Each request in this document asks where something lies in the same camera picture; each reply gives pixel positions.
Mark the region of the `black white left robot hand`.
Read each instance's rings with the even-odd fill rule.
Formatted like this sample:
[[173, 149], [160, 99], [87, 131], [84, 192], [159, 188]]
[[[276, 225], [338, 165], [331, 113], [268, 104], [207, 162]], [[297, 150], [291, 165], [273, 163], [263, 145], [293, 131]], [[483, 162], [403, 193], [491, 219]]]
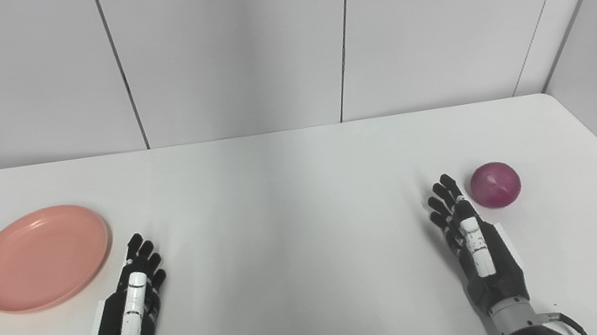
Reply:
[[97, 335], [156, 335], [167, 276], [162, 257], [140, 233], [130, 238], [126, 256], [116, 290], [105, 299]]

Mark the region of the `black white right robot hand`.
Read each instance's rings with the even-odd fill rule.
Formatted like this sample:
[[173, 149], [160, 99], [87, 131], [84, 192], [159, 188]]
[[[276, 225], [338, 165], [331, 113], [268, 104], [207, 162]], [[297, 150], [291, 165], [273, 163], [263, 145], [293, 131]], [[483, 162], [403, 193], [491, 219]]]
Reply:
[[482, 313], [503, 300], [530, 299], [522, 268], [498, 229], [479, 216], [452, 177], [441, 175], [432, 186], [428, 206], [430, 221], [464, 272], [468, 297]]

